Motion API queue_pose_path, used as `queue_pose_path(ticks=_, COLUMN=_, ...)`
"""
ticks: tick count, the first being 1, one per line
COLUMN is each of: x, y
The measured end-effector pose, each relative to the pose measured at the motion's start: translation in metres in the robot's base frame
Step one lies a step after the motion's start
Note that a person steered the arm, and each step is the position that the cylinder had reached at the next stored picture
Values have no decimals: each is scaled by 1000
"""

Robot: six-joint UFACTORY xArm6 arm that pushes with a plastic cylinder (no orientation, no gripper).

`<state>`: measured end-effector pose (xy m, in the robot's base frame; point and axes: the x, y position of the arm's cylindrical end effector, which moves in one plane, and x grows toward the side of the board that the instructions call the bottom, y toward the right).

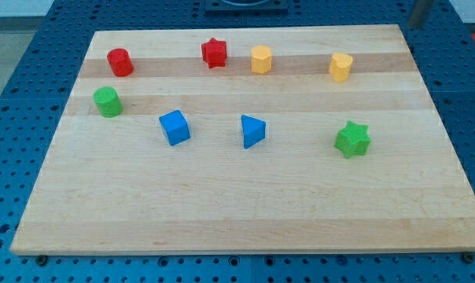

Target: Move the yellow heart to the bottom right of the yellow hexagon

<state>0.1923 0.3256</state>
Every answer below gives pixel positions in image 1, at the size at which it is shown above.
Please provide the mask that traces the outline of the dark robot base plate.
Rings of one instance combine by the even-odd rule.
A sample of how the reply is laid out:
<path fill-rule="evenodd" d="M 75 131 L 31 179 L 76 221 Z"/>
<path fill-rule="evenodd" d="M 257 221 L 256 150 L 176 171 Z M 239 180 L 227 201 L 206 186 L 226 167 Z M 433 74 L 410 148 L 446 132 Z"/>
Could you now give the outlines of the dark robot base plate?
<path fill-rule="evenodd" d="M 203 0 L 206 13 L 285 12 L 289 0 Z"/>

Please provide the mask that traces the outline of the grey metal pusher rod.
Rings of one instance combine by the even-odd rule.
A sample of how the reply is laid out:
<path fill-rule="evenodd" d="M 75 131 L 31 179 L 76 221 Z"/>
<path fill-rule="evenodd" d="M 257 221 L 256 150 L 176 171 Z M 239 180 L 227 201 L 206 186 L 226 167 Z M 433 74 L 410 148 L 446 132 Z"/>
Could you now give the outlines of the grey metal pusher rod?
<path fill-rule="evenodd" d="M 434 0 L 414 0 L 407 26 L 411 29 L 421 28 L 428 19 L 433 4 Z"/>

